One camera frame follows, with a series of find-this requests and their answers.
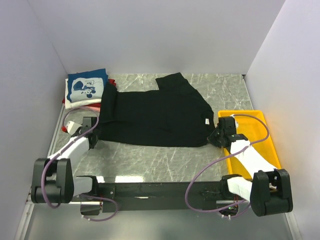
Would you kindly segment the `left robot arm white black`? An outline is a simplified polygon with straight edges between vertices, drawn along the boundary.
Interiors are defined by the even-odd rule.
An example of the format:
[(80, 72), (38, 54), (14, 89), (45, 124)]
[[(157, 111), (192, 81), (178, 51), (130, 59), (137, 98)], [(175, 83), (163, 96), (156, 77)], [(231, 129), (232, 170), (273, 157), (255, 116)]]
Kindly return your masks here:
[(56, 153), (39, 158), (33, 166), (31, 201), (46, 203), (51, 208), (70, 203), (73, 197), (83, 195), (88, 201), (96, 200), (100, 188), (96, 176), (74, 176), (81, 157), (93, 149), (99, 140), (97, 117), (84, 117), (82, 125), (69, 121), (65, 129), (71, 138)]

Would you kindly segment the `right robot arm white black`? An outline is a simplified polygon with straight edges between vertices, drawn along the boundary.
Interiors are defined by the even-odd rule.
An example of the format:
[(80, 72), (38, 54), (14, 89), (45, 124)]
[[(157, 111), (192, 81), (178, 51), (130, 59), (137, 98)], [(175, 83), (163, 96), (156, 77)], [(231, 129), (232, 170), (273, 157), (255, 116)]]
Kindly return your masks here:
[(208, 141), (228, 151), (249, 173), (251, 180), (239, 174), (228, 175), (219, 187), (222, 198), (230, 200), (238, 195), (247, 200), (258, 217), (289, 213), (293, 210), (291, 180), (288, 171), (269, 163), (253, 147), (259, 141), (249, 141), (237, 132), (236, 114), (219, 117), (218, 124)]

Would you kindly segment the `black t shirt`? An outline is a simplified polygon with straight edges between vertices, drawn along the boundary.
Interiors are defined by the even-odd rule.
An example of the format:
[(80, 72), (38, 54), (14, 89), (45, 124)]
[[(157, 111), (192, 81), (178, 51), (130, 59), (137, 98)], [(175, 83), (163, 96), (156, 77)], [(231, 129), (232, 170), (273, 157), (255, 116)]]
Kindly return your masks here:
[(103, 141), (155, 147), (202, 147), (215, 130), (214, 112), (178, 72), (156, 78), (157, 90), (104, 88), (99, 114)]

